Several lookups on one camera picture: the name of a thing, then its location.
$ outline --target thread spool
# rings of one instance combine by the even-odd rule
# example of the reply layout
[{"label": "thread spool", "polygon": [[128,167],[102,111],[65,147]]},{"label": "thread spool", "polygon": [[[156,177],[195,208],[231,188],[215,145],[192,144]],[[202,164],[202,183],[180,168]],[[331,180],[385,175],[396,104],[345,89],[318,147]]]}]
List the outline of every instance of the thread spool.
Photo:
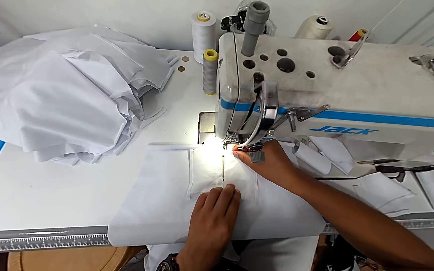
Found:
[{"label": "thread spool", "polygon": [[203,92],[212,96],[217,92],[217,52],[213,49],[207,49],[203,53]]},{"label": "thread spool", "polygon": [[296,39],[325,40],[334,25],[324,16],[314,15],[307,18],[294,35]]},{"label": "thread spool", "polygon": [[203,52],[207,49],[215,50],[215,16],[207,11],[192,14],[193,57],[202,64]]}]

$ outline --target sewing machine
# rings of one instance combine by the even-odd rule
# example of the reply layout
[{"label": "sewing machine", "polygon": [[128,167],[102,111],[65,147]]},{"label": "sewing machine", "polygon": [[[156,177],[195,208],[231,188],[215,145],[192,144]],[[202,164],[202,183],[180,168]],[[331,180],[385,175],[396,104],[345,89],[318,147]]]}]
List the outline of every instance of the sewing machine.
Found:
[{"label": "sewing machine", "polygon": [[360,168],[350,176],[434,165],[434,47],[261,35],[245,57],[243,39],[219,42],[215,135],[224,145],[247,146],[258,163],[267,139],[339,138]]}]

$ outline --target white wall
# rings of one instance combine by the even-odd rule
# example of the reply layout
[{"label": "white wall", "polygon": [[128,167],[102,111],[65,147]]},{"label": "white wall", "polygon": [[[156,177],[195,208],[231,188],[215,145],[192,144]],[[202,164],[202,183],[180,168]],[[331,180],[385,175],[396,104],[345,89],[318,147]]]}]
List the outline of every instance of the white wall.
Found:
[{"label": "white wall", "polygon": [[[232,15],[240,0],[0,0],[0,46],[21,35],[101,24],[164,49],[192,50],[190,15],[208,10]],[[292,37],[303,20],[320,14],[336,27],[329,38],[347,40],[375,26],[399,0],[267,0],[276,35]],[[376,29],[392,43],[434,7],[434,0],[404,0]]]}]

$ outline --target white table top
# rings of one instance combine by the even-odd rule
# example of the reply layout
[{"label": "white table top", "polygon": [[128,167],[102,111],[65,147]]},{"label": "white table top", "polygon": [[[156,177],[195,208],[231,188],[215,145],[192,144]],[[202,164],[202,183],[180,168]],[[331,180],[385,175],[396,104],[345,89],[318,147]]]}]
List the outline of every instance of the white table top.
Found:
[{"label": "white table top", "polygon": [[99,164],[38,163],[32,153],[5,144],[0,152],[0,231],[105,226],[135,182],[148,142],[197,143],[199,113],[215,111],[217,96],[202,90],[202,66],[193,52],[171,51],[185,71],[175,71],[162,93],[146,94],[147,113],[167,112],[118,156]]}]

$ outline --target hand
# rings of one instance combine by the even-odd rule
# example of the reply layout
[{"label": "hand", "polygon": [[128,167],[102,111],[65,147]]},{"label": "hand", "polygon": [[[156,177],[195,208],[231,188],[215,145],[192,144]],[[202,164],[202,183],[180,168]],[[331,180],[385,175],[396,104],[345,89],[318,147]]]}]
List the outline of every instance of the hand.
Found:
[{"label": "hand", "polygon": [[262,163],[252,163],[248,154],[249,150],[247,148],[239,150],[238,147],[239,145],[235,145],[232,148],[235,157],[238,157],[262,177],[289,190],[292,177],[297,175],[297,169],[277,140],[270,140],[264,144],[262,151],[265,153],[266,160]]},{"label": "hand", "polygon": [[190,217],[189,237],[176,261],[181,271],[206,271],[219,262],[232,237],[241,193],[233,184],[199,196]]}]

